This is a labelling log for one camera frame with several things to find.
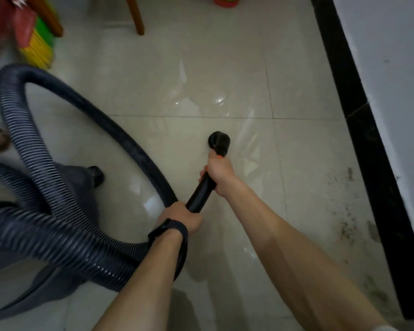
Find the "chair leg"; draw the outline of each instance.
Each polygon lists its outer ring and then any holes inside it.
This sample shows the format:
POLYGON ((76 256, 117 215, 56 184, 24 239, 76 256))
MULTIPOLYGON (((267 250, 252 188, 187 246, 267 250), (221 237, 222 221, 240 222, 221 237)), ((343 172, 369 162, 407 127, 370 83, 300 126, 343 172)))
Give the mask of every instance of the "chair leg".
POLYGON ((136 31, 139 35, 144 35, 144 24, 141 14, 139 12, 138 4, 136 0, 126 0, 129 5, 130 14, 132 15, 133 21, 135 22, 136 31))

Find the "vacuum cleaner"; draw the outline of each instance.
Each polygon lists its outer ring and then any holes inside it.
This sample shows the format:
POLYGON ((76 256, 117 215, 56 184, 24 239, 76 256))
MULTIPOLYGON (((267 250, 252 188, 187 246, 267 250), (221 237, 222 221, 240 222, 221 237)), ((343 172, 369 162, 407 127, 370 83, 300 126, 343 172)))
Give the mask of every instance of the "vacuum cleaner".
MULTIPOLYGON (((93 189, 104 182, 96 166, 54 162, 29 110, 25 85, 34 83, 65 99, 103 128, 137 163, 165 207, 177 201, 166 178, 144 150, 114 121, 50 73, 26 64, 0 70, 0 111, 29 176, 0 163, 0 182, 17 202, 0 202, 0 269, 27 258, 47 262, 31 286, 0 308, 0 320, 73 293, 92 281, 120 291, 147 255, 148 242, 126 243, 98 228, 93 189)), ((230 138, 216 131, 208 139, 218 155, 227 154, 230 138)), ((186 206, 199 212, 215 188, 206 173, 186 206)), ((180 252, 175 278, 185 253, 180 252)))

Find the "forearm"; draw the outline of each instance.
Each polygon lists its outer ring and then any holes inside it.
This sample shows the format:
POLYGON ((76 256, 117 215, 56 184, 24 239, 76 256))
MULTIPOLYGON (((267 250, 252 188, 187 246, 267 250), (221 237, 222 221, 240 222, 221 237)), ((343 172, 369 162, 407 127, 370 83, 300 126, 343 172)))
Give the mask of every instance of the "forearm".
POLYGON ((282 299, 306 330, 370 331, 386 325, 339 267, 245 183, 231 179, 225 198, 282 299))
POLYGON ((132 278, 94 331, 158 331, 167 328, 170 294, 182 235, 169 229, 158 237, 132 278))

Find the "person's right arm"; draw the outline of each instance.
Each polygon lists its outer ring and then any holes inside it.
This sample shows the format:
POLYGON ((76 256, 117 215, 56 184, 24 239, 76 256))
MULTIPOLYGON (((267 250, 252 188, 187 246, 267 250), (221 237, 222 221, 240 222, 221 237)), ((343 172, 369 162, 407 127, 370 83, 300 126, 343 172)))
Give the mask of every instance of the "person's right arm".
POLYGON ((268 276, 305 330, 371 331, 388 325, 316 244, 235 176, 229 159, 212 151, 204 169, 217 183, 216 192, 230 204, 268 276))

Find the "vacuum wand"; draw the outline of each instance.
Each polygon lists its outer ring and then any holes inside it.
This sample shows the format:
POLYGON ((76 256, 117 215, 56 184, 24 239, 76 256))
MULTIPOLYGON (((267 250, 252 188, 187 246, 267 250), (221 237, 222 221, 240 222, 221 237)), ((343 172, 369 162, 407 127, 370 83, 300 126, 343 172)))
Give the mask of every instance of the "vacuum wand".
MULTIPOLYGON (((223 132, 216 131, 208 138, 208 144, 217 155, 225 157, 230 146, 230 137, 223 132)), ((215 187, 216 182, 210 178, 208 172, 205 172, 195 192, 186 203, 187 209, 192 213, 200 212, 215 187)))

